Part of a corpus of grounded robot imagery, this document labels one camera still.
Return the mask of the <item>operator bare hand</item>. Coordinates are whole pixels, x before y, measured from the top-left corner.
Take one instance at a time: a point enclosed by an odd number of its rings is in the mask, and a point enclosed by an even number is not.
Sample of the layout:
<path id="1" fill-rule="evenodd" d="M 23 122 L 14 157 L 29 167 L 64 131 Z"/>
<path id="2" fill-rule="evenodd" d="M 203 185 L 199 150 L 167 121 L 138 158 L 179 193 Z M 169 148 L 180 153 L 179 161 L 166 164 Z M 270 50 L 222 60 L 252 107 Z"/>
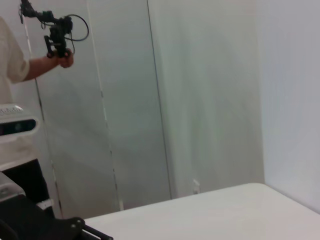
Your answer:
<path id="1" fill-rule="evenodd" d="M 57 64 L 64 69 L 70 68 L 74 64 L 74 55 L 69 48 L 66 49 L 64 56 L 57 55 Z"/>

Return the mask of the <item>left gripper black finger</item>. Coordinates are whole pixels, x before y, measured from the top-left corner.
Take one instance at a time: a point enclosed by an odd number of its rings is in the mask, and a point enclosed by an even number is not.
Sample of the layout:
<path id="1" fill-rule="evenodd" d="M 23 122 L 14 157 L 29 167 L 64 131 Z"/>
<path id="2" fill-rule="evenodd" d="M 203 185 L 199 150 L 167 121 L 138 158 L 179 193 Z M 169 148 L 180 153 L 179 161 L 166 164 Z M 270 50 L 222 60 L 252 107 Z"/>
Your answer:
<path id="1" fill-rule="evenodd" d="M 78 236 L 79 240 L 113 240 L 112 236 L 106 235 L 86 224 L 81 225 L 81 232 Z"/>

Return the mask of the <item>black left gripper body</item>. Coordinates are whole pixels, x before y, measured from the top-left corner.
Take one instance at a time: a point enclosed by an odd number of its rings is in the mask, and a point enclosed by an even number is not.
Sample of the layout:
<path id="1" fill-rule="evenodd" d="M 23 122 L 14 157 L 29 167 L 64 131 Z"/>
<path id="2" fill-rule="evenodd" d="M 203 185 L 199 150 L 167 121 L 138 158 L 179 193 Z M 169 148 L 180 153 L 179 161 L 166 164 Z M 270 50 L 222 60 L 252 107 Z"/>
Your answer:
<path id="1" fill-rule="evenodd" d="M 0 203 L 0 238 L 2 240 L 74 240 L 85 221 L 79 217 L 56 219 L 24 195 Z"/>

